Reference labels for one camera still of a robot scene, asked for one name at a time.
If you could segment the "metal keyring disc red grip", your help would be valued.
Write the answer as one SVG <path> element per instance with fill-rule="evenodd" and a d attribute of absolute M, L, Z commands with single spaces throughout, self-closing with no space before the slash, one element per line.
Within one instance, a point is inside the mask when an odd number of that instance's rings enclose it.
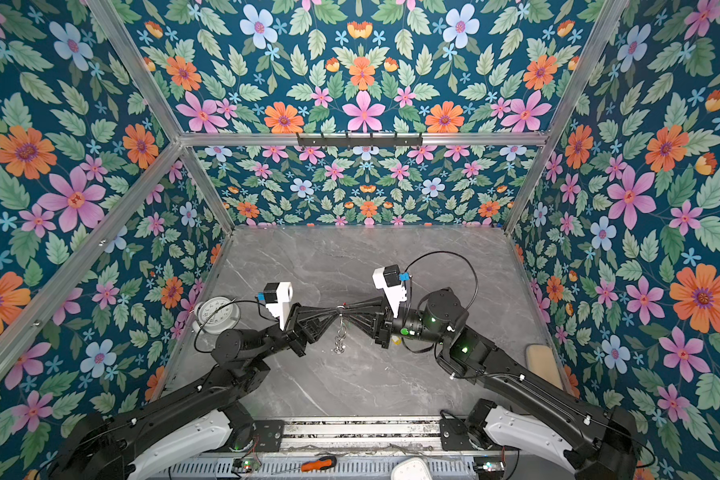
<path fill-rule="evenodd" d="M 347 336 L 347 329 L 344 321 L 344 306 L 338 306 L 337 307 L 337 315 L 338 315 L 338 330 L 337 334 L 334 338 L 334 347 L 332 349 L 334 354 L 341 355 L 345 352 L 346 346 L 345 346 L 345 339 Z"/>

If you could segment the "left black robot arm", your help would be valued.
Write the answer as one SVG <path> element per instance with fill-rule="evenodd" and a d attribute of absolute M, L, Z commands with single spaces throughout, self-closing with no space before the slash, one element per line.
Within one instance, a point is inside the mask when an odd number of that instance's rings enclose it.
<path fill-rule="evenodd" d="M 337 319 L 337 309 L 295 305 L 284 326 L 227 329 L 198 379 L 148 405 L 80 420 L 47 469 L 49 479 L 147 479 L 230 442 L 248 445 L 253 420 L 240 399 L 270 372 L 265 360 L 284 350 L 302 357 Z"/>

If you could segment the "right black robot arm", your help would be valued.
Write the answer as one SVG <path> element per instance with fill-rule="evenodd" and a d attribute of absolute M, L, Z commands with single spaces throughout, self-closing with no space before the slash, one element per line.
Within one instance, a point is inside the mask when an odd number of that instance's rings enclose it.
<path fill-rule="evenodd" d="M 566 469 L 577 479 L 631 479 L 642 445 L 623 408 L 603 409 L 546 381 L 467 324 L 469 312 L 449 288 L 419 309 L 392 307 L 378 297 L 341 305 L 337 312 L 378 344 L 392 336 L 432 344 L 438 366 L 454 380 L 480 385 L 517 406 L 479 403 L 467 425 L 473 435 L 513 447 Z"/>

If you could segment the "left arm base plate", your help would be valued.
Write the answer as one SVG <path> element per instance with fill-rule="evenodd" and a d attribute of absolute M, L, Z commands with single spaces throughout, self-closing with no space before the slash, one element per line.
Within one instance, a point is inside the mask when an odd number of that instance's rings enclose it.
<path fill-rule="evenodd" d="M 279 452 L 284 439 L 283 420 L 255 420 L 232 433 L 228 446 L 237 452 Z"/>

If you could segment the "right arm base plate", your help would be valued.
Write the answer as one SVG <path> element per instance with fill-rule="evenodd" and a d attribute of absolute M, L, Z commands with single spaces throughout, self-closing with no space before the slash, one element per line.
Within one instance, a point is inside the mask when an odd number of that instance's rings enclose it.
<path fill-rule="evenodd" d="M 485 450 L 485 441 L 467 423 L 448 410 L 439 412 L 441 448 L 444 451 Z"/>

